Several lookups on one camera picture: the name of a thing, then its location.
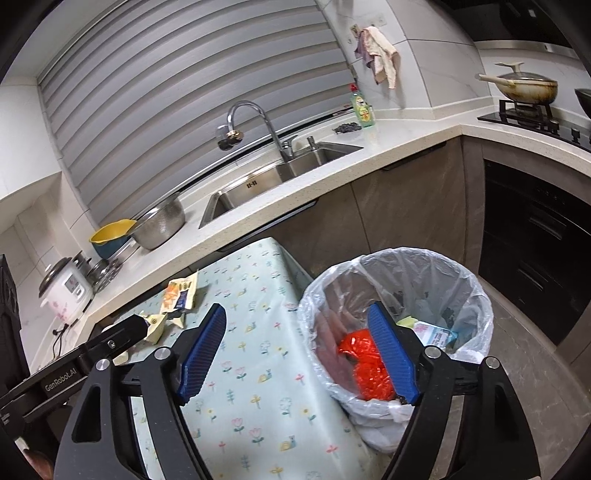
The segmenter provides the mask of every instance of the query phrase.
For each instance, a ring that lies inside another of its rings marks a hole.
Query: table
[[[201,393],[182,412],[214,479],[377,479],[389,461],[363,443],[314,374],[296,320],[310,281],[272,238],[199,272],[185,328],[198,326],[213,303],[226,309],[228,328]],[[128,313],[158,313],[161,300],[160,293]],[[157,345],[140,342],[130,361],[172,346],[181,331],[166,326]],[[132,409],[148,474],[164,479],[141,398]]]

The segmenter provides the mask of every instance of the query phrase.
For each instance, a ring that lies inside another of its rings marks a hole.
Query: white plastic bag
[[[412,315],[453,330],[458,338],[447,353],[477,364],[491,345],[493,313],[478,279],[467,268],[417,248],[382,250],[335,265],[306,288],[297,316],[318,379],[359,426],[365,442],[392,453],[413,407],[398,400],[357,398],[353,365],[337,352],[347,333],[367,327],[366,310],[377,300],[396,321]]]

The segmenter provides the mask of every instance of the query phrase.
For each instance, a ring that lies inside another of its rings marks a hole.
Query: black lid
[[[68,264],[68,262],[71,259],[71,257],[62,258],[51,268],[49,272],[47,272],[47,275],[45,275],[45,278],[41,280],[41,284],[39,285],[39,298],[41,298],[41,296],[49,288],[49,285],[51,284],[53,279],[57,276],[59,272],[61,272],[64,269],[64,267]]]

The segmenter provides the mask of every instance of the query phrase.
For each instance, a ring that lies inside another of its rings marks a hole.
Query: window blind
[[[94,219],[131,218],[228,152],[215,129],[252,100],[275,128],[348,102],[353,81],[314,0],[129,0],[41,80],[63,161]],[[245,144],[266,138],[250,109]]]

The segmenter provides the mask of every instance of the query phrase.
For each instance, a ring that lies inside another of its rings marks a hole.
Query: stainless steel sink
[[[273,187],[362,148],[329,142],[318,142],[317,146],[317,150],[306,147],[295,152],[294,159],[289,162],[277,160],[258,168],[214,193],[199,228]]]

